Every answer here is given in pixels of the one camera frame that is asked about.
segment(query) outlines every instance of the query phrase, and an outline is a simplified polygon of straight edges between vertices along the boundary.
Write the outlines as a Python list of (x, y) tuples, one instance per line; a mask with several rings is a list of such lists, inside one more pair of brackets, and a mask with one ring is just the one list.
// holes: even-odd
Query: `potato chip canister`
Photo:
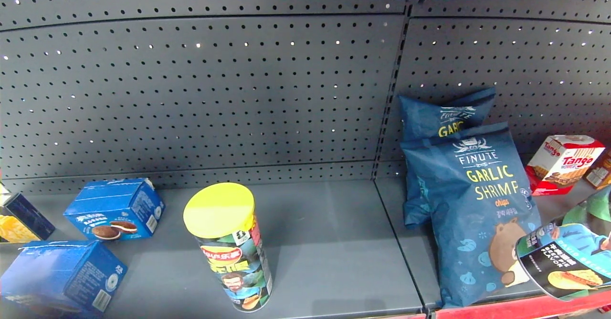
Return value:
[(208, 258), (223, 290), (241, 312), (264, 306), (272, 278), (263, 252), (253, 193), (224, 182), (208, 186), (186, 204), (183, 219)]
[(610, 200), (607, 186), (518, 240), (524, 271), (548, 295), (568, 301), (611, 290)]

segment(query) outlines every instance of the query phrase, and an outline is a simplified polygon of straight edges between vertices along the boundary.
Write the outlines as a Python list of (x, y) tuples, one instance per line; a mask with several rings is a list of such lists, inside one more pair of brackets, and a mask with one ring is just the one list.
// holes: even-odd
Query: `yellow canister lid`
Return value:
[(255, 198), (251, 191), (231, 182), (200, 190), (185, 206), (187, 230), (199, 238), (220, 238), (253, 226)]

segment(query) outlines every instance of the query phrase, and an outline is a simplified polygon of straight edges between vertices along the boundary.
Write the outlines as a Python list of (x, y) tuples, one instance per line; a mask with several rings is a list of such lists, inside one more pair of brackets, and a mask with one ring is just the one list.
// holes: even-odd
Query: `wafer image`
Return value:
[(17, 217), (0, 215), (0, 237), (9, 243), (29, 243), (40, 240)]
[(539, 165), (533, 167), (533, 170), (535, 171), (535, 175), (537, 175), (537, 177), (539, 177), (539, 179), (543, 179), (545, 176), (548, 175), (548, 172), (549, 172), (547, 169), (545, 169), (544, 167), (541, 167)]
[(602, 285), (602, 279), (591, 270), (554, 271), (548, 275), (548, 281), (564, 290), (591, 290)]
[(587, 171), (587, 168), (577, 169), (567, 173), (554, 172), (545, 178), (546, 181), (557, 184), (558, 188), (571, 186), (578, 182)]

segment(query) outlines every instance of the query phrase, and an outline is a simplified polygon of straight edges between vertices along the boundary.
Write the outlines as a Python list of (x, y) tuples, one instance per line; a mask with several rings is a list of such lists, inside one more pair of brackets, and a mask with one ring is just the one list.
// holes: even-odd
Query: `snack package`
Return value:
[(443, 306), (526, 282), (515, 245), (541, 219), (507, 123), (401, 147), (431, 205)]
[(55, 226), (22, 193), (0, 195), (0, 244), (46, 240)]
[(233, 307), (255, 312), (265, 306), (272, 277), (253, 193), (232, 182), (208, 186), (189, 200), (183, 219)]
[(87, 239), (148, 238), (166, 206), (148, 178), (88, 182), (63, 215)]
[(552, 297), (568, 301), (611, 290), (611, 186), (521, 238), (524, 270)]
[[(448, 102), (445, 106), (400, 96), (403, 141), (443, 137), (479, 126), (487, 117), (494, 99), (495, 88), (477, 91)], [(431, 209), (421, 195), (419, 180), (409, 164), (406, 180), (408, 196), (403, 204), (403, 218), (406, 227), (411, 228), (430, 221)]]
[(568, 193), (604, 149), (589, 136), (548, 136), (526, 166), (533, 196)]
[(37, 318), (100, 319), (126, 271), (99, 241), (33, 241), (0, 277), (2, 303)]
[(585, 173), (585, 180), (596, 189), (602, 189), (611, 184), (611, 149), (594, 162)]

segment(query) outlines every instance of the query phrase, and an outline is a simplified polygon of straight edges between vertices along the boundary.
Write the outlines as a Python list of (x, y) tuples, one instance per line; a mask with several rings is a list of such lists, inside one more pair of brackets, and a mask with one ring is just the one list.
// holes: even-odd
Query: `lay's logo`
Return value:
[(242, 250), (239, 247), (200, 246), (200, 249), (212, 265), (231, 265), (242, 258)]

